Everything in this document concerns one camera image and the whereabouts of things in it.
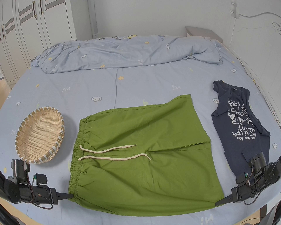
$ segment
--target mattress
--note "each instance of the mattress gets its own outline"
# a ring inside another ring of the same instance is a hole
[[[211,114],[217,108],[217,93],[213,81],[223,80],[243,86],[250,91],[250,107],[265,129],[270,131],[269,161],[280,156],[281,130],[264,98],[246,74],[240,61],[222,44],[216,42],[222,65],[194,59],[177,60],[157,65],[126,68],[102,68],[45,74],[40,67],[31,66],[19,79],[0,110],[1,172],[12,175],[11,160],[18,158],[15,135],[22,120],[31,111],[43,107],[57,108],[65,120],[62,145],[51,161],[32,164],[30,177],[46,174],[47,185],[57,192],[68,192],[72,151],[77,137],[79,120],[113,108],[163,104],[179,95],[191,94],[194,108],[203,128],[211,139],[212,155],[224,195],[236,186],[235,175],[226,161],[221,141]],[[52,210],[31,204],[14,206],[41,224],[234,224],[252,214],[280,193],[281,182],[265,189],[257,201],[249,206],[229,203],[210,210],[164,217],[130,217],[98,212],[75,202],[61,200]]]

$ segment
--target white wall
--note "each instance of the white wall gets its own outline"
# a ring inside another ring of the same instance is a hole
[[[99,37],[186,36],[197,26],[227,37],[230,0],[95,0]]]

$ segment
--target blue blanket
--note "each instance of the blue blanket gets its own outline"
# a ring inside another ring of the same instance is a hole
[[[37,56],[32,65],[40,66],[45,73],[61,73],[147,66],[186,59],[222,64],[215,40],[159,35],[130,37],[59,43]]]

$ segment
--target bamboo basket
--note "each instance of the bamboo basket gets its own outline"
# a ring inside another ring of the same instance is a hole
[[[53,107],[31,112],[21,123],[15,147],[21,160],[29,163],[48,162],[56,155],[64,137],[64,119]]]

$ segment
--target white wardrobe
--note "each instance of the white wardrobe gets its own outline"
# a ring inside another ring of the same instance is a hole
[[[45,49],[92,39],[87,0],[0,0],[0,70],[12,88]]]

